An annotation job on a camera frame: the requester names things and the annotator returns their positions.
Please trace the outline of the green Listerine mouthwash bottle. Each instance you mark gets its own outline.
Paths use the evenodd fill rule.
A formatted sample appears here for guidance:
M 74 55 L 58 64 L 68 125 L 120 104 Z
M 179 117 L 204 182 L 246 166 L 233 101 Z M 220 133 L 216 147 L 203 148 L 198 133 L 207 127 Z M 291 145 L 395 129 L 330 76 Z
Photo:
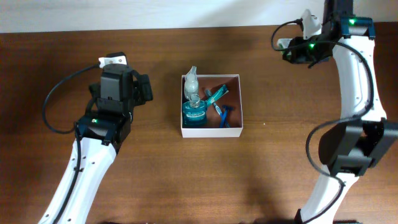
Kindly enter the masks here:
M 207 103 L 198 94 L 182 104 L 183 124 L 191 127 L 203 126 L 207 122 Z

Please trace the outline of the blue white toothbrush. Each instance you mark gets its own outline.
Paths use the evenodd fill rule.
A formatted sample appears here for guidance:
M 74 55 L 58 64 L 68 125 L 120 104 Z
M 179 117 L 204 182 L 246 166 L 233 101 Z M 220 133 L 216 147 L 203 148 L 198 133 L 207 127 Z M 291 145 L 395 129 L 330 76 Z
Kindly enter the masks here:
M 205 95 L 206 95 L 207 97 L 209 97 L 209 96 L 212 95 L 212 92 L 211 92 L 210 90 L 205 90 Z M 216 104 L 216 102 L 213 103 L 212 105 L 213 105 L 213 107 L 215 108 L 216 112 L 221 116 L 221 114 L 222 114 L 221 109 L 220 109 L 220 107 Z

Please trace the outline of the green red toothpaste tube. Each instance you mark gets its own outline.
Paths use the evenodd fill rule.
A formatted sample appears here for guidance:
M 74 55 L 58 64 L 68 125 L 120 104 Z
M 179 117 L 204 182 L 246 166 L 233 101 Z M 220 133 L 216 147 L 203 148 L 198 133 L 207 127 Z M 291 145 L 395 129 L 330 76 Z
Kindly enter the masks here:
M 213 103 L 218 101 L 223 95 L 229 92 L 226 85 L 223 85 L 219 90 L 217 90 L 214 94 L 208 97 L 206 104 L 207 106 L 211 106 Z

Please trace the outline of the blue disposable razor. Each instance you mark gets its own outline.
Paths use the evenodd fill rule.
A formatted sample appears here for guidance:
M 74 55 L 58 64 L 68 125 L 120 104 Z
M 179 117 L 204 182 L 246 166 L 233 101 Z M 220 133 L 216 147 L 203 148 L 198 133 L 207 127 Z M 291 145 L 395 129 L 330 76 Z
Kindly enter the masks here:
M 230 125 L 227 121 L 227 117 L 230 111 L 234 111 L 234 107 L 223 105 L 222 108 L 224 109 L 224 112 L 221 114 L 220 128 L 230 128 Z

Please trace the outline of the green white soap packet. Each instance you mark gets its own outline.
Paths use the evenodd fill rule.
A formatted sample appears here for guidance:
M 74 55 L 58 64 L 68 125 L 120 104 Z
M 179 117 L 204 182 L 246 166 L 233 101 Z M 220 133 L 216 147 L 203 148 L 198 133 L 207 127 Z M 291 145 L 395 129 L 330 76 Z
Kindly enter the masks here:
M 289 47 L 289 44 L 291 42 L 292 39 L 279 39 L 277 41 L 277 46 L 279 49 L 285 49 Z M 285 55 L 286 57 L 290 57 L 292 55 L 291 52 L 287 52 L 287 51 L 280 51 L 282 55 Z

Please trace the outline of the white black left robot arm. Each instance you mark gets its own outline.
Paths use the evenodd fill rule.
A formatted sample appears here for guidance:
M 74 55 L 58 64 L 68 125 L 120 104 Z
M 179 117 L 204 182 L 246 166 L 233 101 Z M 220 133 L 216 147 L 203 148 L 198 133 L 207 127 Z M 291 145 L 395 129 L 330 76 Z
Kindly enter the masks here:
M 149 76 L 114 63 L 89 86 L 91 99 L 70 132 L 67 168 L 41 223 L 85 223 L 101 181 L 131 132 L 134 108 L 153 99 Z

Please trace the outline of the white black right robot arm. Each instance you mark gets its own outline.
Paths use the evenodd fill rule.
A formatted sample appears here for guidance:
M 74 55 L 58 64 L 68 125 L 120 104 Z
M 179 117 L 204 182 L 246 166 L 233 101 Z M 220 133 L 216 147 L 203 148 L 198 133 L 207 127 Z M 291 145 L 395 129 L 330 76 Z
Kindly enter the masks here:
M 341 115 L 322 124 L 318 145 L 320 174 L 295 223 L 333 223 L 348 190 L 377 165 L 397 139 L 397 124 L 387 119 L 374 71 L 375 27 L 358 17 L 352 1 L 326 0 L 323 18 L 309 10 L 295 21 L 302 35 L 272 40 L 274 50 L 292 64 L 312 67 L 333 58 L 338 68 Z

